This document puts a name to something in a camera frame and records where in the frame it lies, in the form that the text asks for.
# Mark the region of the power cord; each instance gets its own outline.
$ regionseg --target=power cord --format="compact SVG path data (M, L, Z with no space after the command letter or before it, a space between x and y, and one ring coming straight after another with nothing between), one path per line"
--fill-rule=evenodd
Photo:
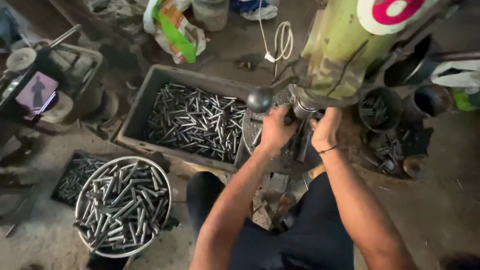
M262 0L260 0L260 4L258 6L258 22L260 23L260 29L262 31L262 36L264 38L264 43L265 43L265 59L269 60L272 63L275 63L276 61L280 59L288 59L290 55L292 54L293 50L293 31L292 27L290 25L290 22L284 21L281 24L278 25L276 32L275 32L275 51L277 50L277 39L278 39L278 33L281 31L281 36L280 36L280 55L277 58L274 58L270 52L268 51L268 46L267 46L267 41L265 39L265 33L264 33L264 28L262 27L262 19L260 17L260 9L262 7ZM288 31L288 36L287 36L287 41L284 43L284 36L285 36L285 31Z

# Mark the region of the gray plastic crate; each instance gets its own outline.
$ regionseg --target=gray plastic crate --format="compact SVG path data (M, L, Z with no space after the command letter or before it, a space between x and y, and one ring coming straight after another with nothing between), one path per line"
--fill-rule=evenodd
M218 160L205 158L187 151L163 147L156 144L151 144L141 140L142 129L145 127L148 117L152 112L157 92L168 82L174 82L191 87L200 87L202 90L212 94L237 97L245 101L248 93L255 90L257 86L226 80L214 76L208 76L197 72L172 68L164 65L153 65L147 77L137 94L137 98L128 113L127 119L121 128L118 140L136 147L143 148L155 152L161 152L167 155L172 155L186 161L222 169L228 172L235 172L237 164L241 160L244 153L244 142L240 142L238 154L235 163L227 163Z

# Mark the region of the plastic bag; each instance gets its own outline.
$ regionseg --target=plastic bag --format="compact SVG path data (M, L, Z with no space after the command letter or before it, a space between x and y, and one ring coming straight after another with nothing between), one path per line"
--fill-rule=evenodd
M260 0L231 0L230 8L243 18L251 21L258 20L258 13L262 20L275 18L278 14L278 0L262 0L262 7L258 8Z
M205 33L195 27L179 10L186 0L149 0L144 13L144 30L155 36L160 47L172 55L177 64L195 62L205 50Z

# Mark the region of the black pants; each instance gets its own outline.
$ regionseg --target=black pants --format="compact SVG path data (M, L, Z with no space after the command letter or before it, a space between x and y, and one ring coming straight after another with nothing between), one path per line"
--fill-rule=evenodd
M187 186L187 206L196 236L225 188L210 172L198 172ZM232 249L229 269L353 269L353 242L340 220L324 172L291 210L295 223L274 235L246 219Z

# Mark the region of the drill press handle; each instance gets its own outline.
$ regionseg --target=drill press handle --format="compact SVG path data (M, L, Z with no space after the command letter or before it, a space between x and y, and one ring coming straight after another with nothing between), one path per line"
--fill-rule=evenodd
M272 106L272 99L275 93L283 90L289 84L296 84L298 81L298 77L290 76L272 86L258 88L250 92L247 97L248 108L255 113L267 112Z

